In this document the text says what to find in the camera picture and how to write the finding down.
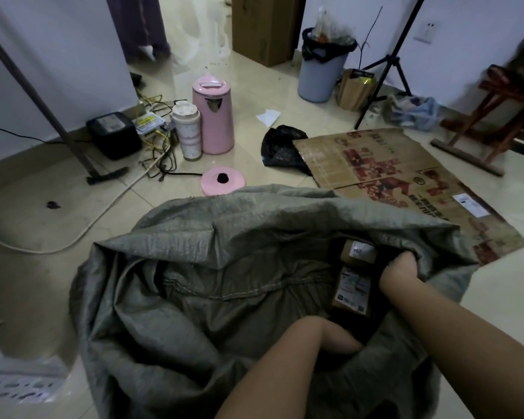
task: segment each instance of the purple fabric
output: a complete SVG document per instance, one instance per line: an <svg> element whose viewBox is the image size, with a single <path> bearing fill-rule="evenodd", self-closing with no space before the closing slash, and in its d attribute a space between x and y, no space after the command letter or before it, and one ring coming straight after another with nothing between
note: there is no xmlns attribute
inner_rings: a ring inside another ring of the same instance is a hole
<svg viewBox="0 0 524 419"><path fill-rule="evenodd" d="M152 46L156 58L170 55L159 0L107 0L126 62L137 60L139 46Z"/></svg>

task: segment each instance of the light stand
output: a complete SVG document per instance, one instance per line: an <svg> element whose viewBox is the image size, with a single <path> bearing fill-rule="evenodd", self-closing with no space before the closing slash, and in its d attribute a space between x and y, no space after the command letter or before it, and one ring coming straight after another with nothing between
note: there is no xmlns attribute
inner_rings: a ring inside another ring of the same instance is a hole
<svg viewBox="0 0 524 419"><path fill-rule="evenodd" d="M21 70L15 65L12 58L6 53L6 50L2 47L0 44L0 61L4 64L6 69L10 72L10 74L14 77L14 79L19 83L19 85L23 88L23 90L26 92L26 94L31 98L33 103L37 106L37 108L41 111L43 116L49 121L51 126L55 129L56 132L58 132L58 135L62 139L62 141L70 148L70 151L76 158L80 161L80 163L84 166L84 168L87 170L89 176L87 177L87 183L89 185L94 185L99 182L108 181L111 179L116 179L120 176L123 176L128 172L128 168L120 168L118 170L115 170L114 172L108 173L106 175L101 175L97 171L95 167L91 164L89 159L83 154L83 152L77 147L76 143L72 138L70 137L70 134L64 129L62 124L59 122L59 120L54 116L54 113L51 112L49 107L45 104L43 99L39 96L38 92L35 90L33 85L27 80L27 78L23 75Z"/></svg>
<svg viewBox="0 0 524 419"><path fill-rule="evenodd" d="M406 81L406 77L403 74L402 66L400 65L400 58L398 57L398 52L400 51L400 48L402 48L402 44L404 40L406 39L406 36L408 32L410 31L411 26L413 25L413 21L415 20L417 14L419 13L419 9L421 9L421 6L423 5L423 1L425 0L417 0L417 3L415 4L415 7L413 7L413 10L411 11L410 17L406 22L406 25L402 31L402 34L400 35L400 38L398 39L398 42L396 43L396 47L394 47L394 50L392 51L392 54L387 54L384 58L380 59L379 61L376 61L375 63L366 66L363 68L363 70L372 69L382 63L386 63L386 66L384 67L384 70L382 72L382 75L380 76L380 79L377 82L377 85L374 88L373 93L367 98L367 101L365 102L365 105L363 106L363 109L361 110L361 115L359 116L359 119L357 120L357 123L355 124L355 128L359 129L359 125L361 125L361 122L363 121L363 118L365 117L365 113L369 109L370 105L377 101L385 100L386 97L378 97L378 91L380 91L380 88L382 87L382 84L384 83L384 80L386 79L386 76L388 75L388 72L390 72L390 68L394 66L396 70L398 71L398 75L400 76L400 79L402 80L404 91L399 93L398 95L411 95L410 86L408 85Z"/></svg>

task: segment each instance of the tile floor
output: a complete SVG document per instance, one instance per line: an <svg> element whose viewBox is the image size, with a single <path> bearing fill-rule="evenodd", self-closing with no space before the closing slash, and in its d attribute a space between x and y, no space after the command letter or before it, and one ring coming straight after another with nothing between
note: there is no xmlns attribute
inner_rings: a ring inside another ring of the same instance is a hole
<svg viewBox="0 0 524 419"><path fill-rule="evenodd" d="M265 168L260 142L265 126L255 118L265 109L282 112L275 125L287 124L309 136L345 132L354 113L334 101L310 104L297 96L298 65L285 63L267 69L230 52L231 10L222 0L160 0L174 60L133 67L144 75L148 95L163 93L166 100L189 98L190 85L205 70L229 81L232 87L236 146L222 156L205 155L198 162L179 156L180 171L203 172L213 165L229 165L243 172L248 185L279 183L315 187L310 177L296 171ZM384 126L380 119L363 127ZM450 171L496 208L524 235L524 156L508 152L502 162L507 174L497 178L429 145L433 134L406 131ZM0 190L0 235L13 244L52 248L70 241L122 188L141 173L140 155L112 162L96 150L89 155L104 170L132 167L120 181L89 187L76 160L67 159ZM41 405L0 405L0 418L93 419L85 372L77 357L68 318L68 290L75 270L93 241L130 230L152 207L166 200L200 196L198 179L173 177L164 182L142 179L74 247L46 256L22 255L0 247L0 348L24 359L60 355L71 374L56 401ZM49 200L60 209L43 208ZM482 267L473 277L463 305L524 344L524 249ZM471 417L450 386L443 381L437 418Z"/></svg>

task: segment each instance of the large gray bag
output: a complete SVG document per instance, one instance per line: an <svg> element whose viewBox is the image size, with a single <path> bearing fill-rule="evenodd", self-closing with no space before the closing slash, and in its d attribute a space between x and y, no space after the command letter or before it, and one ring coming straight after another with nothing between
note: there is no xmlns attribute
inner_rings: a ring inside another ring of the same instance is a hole
<svg viewBox="0 0 524 419"><path fill-rule="evenodd" d="M70 311L99 415L212 418L296 319L325 315L330 239L412 250L459 301L477 261L456 225L332 191L279 185L167 202L93 245ZM315 373L309 418L425 417L438 374L390 311L357 355Z"/></svg>

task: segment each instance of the hand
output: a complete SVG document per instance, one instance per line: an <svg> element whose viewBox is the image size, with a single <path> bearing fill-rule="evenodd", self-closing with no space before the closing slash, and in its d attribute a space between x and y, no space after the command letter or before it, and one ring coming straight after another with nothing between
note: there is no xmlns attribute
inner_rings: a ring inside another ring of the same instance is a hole
<svg viewBox="0 0 524 419"><path fill-rule="evenodd" d="M379 287L388 296L392 286L398 283L411 284L414 281L417 281L417 261L411 251L405 251L384 269L380 276Z"/></svg>
<svg viewBox="0 0 524 419"><path fill-rule="evenodd" d="M291 326L304 328L308 335L319 338L320 348L328 352L353 354L363 348L363 344L353 338L348 331L320 316L305 316Z"/></svg>

